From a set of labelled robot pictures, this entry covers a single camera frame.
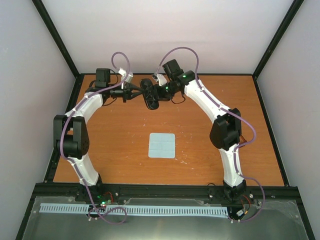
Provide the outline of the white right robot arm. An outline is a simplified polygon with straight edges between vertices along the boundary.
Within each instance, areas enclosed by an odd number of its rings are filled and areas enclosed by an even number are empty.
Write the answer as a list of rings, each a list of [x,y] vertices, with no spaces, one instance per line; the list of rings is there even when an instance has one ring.
[[[163,68],[169,81],[158,72],[153,74],[158,83],[158,99],[169,100],[181,92],[193,100],[211,120],[209,138],[221,156],[224,171],[223,192],[229,202],[235,201],[247,186],[242,176],[238,149],[242,135],[240,111],[237,108],[230,109],[219,101],[192,70],[185,72],[175,59],[161,63],[159,68]]]

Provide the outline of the black checkered glasses case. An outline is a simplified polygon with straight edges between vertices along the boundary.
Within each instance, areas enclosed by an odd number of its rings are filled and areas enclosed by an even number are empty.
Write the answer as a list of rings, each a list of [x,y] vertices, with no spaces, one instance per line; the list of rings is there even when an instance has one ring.
[[[157,99],[157,91],[154,88],[152,81],[149,78],[140,80],[140,88],[142,89],[143,100],[149,110],[156,110],[159,108],[159,101]]]

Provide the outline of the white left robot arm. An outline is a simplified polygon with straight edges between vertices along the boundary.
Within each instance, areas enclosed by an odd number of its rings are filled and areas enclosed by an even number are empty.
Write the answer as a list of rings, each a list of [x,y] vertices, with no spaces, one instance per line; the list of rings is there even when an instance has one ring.
[[[111,83],[111,71],[98,68],[95,80],[89,84],[83,98],[64,115],[56,115],[53,119],[54,149],[70,163],[79,183],[88,186],[86,195],[95,202],[103,198],[104,188],[97,184],[101,177],[89,157],[87,123],[108,98],[122,98],[126,102],[142,94],[142,89],[131,83],[132,72],[118,69],[116,72],[121,78]]]

